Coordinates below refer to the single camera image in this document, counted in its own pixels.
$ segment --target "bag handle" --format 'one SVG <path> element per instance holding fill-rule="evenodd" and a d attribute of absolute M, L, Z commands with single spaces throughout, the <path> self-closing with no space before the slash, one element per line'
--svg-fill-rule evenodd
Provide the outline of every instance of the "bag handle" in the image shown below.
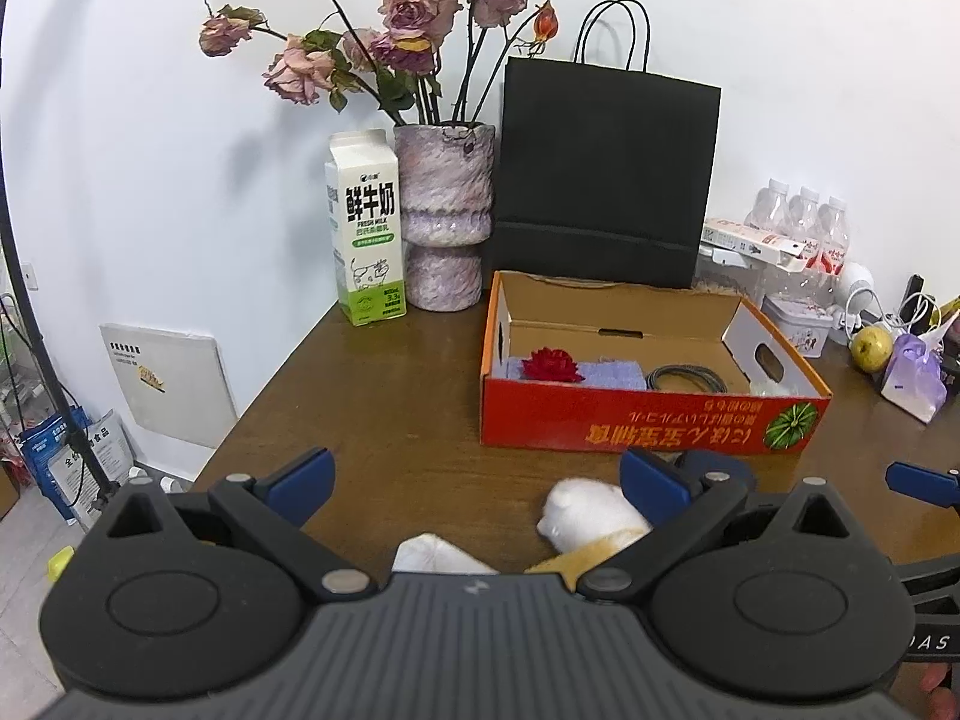
<path fill-rule="evenodd" d="M 630 70 L 630 66 L 634 61 L 634 51 L 637 48 L 637 20 L 634 18 L 634 12 L 630 9 L 630 5 L 636 5 L 643 12 L 643 20 L 645 20 L 647 25 L 647 40 L 643 49 L 642 71 L 646 73 L 647 60 L 650 58 L 650 16 L 647 14 L 647 9 L 643 7 L 640 0 L 603 0 L 602 2 L 597 2 L 584 17 L 584 23 L 580 25 L 580 34 L 577 35 L 577 45 L 573 49 L 573 61 L 574 63 L 579 61 L 582 65 L 587 64 L 587 38 L 589 38 L 590 32 L 593 30 L 594 25 L 596 25 L 597 20 L 615 5 L 619 5 L 627 11 L 627 15 L 630 17 L 630 24 L 632 25 L 632 33 L 634 33 L 632 35 L 632 42 L 630 43 L 630 53 L 627 55 L 627 66 L 624 70 Z M 597 10 L 600 12 L 594 16 L 593 14 Z"/>

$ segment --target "wooden table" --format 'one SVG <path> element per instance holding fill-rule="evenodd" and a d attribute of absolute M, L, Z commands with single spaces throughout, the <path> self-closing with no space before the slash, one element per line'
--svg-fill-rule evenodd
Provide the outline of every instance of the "wooden table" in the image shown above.
<path fill-rule="evenodd" d="M 263 476 L 311 446 L 337 460 L 333 498 L 304 530 L 378 580 L 400 541 L 432 532 L 501 571 L 552 555 L 535 530 L 552 485 L 568 476 L 616 482 L 617 458 L 493 449 L 478 440 L 480 349 L 486 306 L 459 314 L 411 308 L 354 328 L 336 306 L 259 394 L 214 454 L 198 490 L 234 471 Z M 951 511 L 890 493 L 883 471 L 904 460 L 960 463 L 960 407 L 928 426 L 878 396 L 827 345 L 816 364 L 834 398 L 800 457 L 751 459 L 765 491 L 827 477 L 894 562 L 960 550 Z M 920 707 L 917 669 L 895 695 Z"/>

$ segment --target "plastic water bottle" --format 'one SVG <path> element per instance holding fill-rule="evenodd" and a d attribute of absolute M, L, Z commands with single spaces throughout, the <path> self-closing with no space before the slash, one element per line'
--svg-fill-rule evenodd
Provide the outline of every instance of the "plastic water bottle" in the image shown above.
<path fill-rule="evenodd" d="M 781 181 L 770 179 L 766 189 L 757 193 L 754 208 L 747 214 L 743 223 L 758 230 L 776 232 L 784 225 L 786 218 L 786 196 L 790 187 Z"/>
<path fill-rule="evenodd" d="M 808 268 L 816 268 L 820 256 L 820 218 L 817 215 L 819 205 L 819 191 L 800 187 L 800 194 L 794 194 L 787 204 L 784 225 L 776 231 L 803 244 L 803 256 Z"/>
<path fill-rule="evenodd" d="M 821 205 L 818 212 L 820 233 L 820 265 L 830 275 L 837 276 L 843 269 L 850 248 L 850 225 L 847 222 L 847 204 L 838 197 Z"/>

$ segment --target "green watermelon logo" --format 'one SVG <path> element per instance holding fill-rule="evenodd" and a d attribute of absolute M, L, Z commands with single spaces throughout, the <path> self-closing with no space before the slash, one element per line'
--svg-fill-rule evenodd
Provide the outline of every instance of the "green watermelon logo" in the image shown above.
<path fill-rule="evenodd" d="M 789 449 L 810 435 L 817 424 L 817 410 L 812 403 L 795 403 L 784 409 L 767 425 L 763 443 L 771 449 Z"/>

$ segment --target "black pole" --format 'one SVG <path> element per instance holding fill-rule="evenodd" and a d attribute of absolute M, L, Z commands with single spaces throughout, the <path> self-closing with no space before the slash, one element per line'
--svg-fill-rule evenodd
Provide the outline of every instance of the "black pole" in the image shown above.
<path fill-rule="evenodd" d="M 0 37 L 3 35 L 3 22 L 6 13 L 7 0 L 0 0 Z M 37 358 L 37 368 L 40 370 L 43 386 L 50 394 L 56 412 L 64 420 L 67 442 L 80 455 L 80 459 L 83 460 L 83 464 L 90 472 L 90 477 L 100 489 L 99 500 L 105 503 L 107 498 L 119 488 L 119 485 L 107 479 L 107 474 L 104 473 L 104 469 L 97 461 L 97 456 L 93 454 L 93 449 L 90 448 L 86 432 L 75 423 L 73 413 L 66 402 L 64 388 L 61 386 L 59 379 L 56 378 L 54 365 L 47 353 L 47 347 L 43 344 L 43 335 L 37 325 L 37 317 L 34 315 L 27 285 L 23 280 L 23 269 L 16 254 L 16 240 L 13 237 L 10 206 L 7 202 L 7 183 L 4 180 L 2 157 L 0 157 L 0 247 L 3 248 L 4 260 L 7 262 L 7 271 L 10 274 L 11 286 L 13 287 L 13 296 L 16 298 L 16 305 L 23 320 L 23 332 L 30 341 L 34 357 Z"/>

